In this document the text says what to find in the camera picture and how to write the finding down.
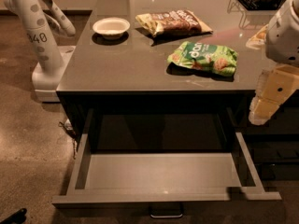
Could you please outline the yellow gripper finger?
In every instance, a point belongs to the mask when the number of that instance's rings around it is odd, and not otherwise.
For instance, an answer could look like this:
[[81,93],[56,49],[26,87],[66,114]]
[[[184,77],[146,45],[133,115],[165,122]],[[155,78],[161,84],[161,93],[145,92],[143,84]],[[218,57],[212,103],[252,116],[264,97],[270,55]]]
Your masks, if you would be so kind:
[[249,121],[253,125],[264,125],[278,109],[278,103],[255,96],[249,106]]

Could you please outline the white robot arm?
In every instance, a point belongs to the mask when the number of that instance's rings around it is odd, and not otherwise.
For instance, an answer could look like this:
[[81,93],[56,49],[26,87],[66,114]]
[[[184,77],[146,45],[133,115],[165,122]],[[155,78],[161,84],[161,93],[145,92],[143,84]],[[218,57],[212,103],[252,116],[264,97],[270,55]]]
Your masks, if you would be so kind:
[[266,27],[265,55],[276,62],[259,76],[249,121],[264,125],[299,89],[299,0],[286,0]]

